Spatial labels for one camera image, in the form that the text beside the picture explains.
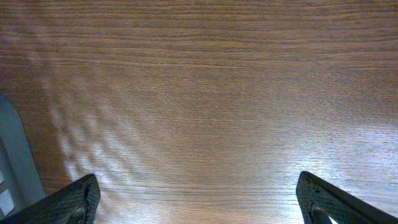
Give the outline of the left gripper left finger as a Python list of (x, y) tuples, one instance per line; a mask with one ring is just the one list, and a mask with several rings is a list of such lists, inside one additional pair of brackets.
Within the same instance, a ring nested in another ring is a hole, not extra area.
[(96, 176), (87, 174), (1, 224), (94, 224), (100, 196)]

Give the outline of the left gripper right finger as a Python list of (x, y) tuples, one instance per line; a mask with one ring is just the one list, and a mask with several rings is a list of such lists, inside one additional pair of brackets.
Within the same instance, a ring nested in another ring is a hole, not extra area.
[(307, 171), (300, 173), (296, 196), (305, 224), (397, 224), (396, 217)]

